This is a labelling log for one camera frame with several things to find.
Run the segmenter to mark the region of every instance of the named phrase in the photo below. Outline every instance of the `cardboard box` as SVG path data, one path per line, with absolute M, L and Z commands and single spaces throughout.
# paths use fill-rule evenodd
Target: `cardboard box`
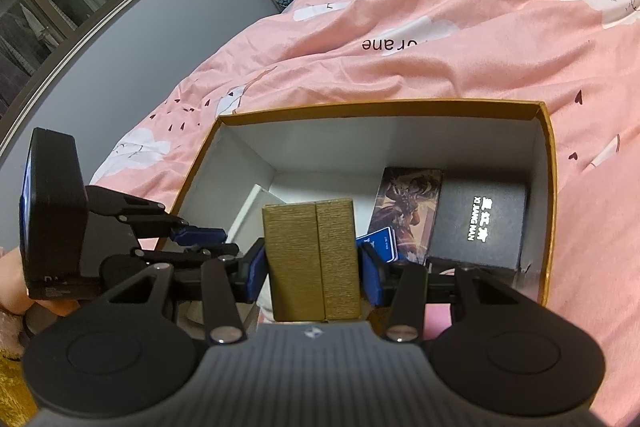
M 542 102 L 397 100 L 223 116 L 172 213 L 228 230 L 258 184 L 286 203 L 351 198 L 356 235 L 364 235 L 386 166 L 519 172 L 529 194 L 514 286 L 546 303 L 556 151 Z

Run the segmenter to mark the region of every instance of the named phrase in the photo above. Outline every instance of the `pink object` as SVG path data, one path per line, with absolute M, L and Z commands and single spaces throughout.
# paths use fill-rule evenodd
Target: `pink object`
M 640 412 L 638 21 L 638 0 L 295 0 L 181 81 L 94 182 L 171 207 L 216 116 L 233 111 L 544 100 L 559 179 L 550 307 L 602 344 L 593 407 L 625 425 Z

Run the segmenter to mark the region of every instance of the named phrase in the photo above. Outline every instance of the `gray wall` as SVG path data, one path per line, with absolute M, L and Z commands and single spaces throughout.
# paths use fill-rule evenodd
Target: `gray wall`
M 115 143 L 185 76 L 259 18 L 270 0 L 138 0 L 111 23 L 49 89 L 0 158 L 0 246 L 18 244 L 18 198 L 35 126 L 75 136 L 89 181 Z

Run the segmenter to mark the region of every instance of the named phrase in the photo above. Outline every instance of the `pink bedsheet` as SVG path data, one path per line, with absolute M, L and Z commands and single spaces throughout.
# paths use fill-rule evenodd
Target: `pink bedsheet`
M 638 21 L 640 0 L 295 0 L 181 81 L 94 182 L 171 207 L 220 113 L 544 100 L 559 174 L 550 307 L 602 344 L 607 376 L 594 410 L 624 425 L 640 412 Z

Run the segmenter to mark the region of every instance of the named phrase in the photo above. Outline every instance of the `black small box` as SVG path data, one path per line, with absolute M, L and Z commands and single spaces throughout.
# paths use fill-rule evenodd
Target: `black small box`
M 527 184 L 512 174 L 478 178 L 445 172 L 428 260 L 514 275 L 520 267 L 526 204 Z

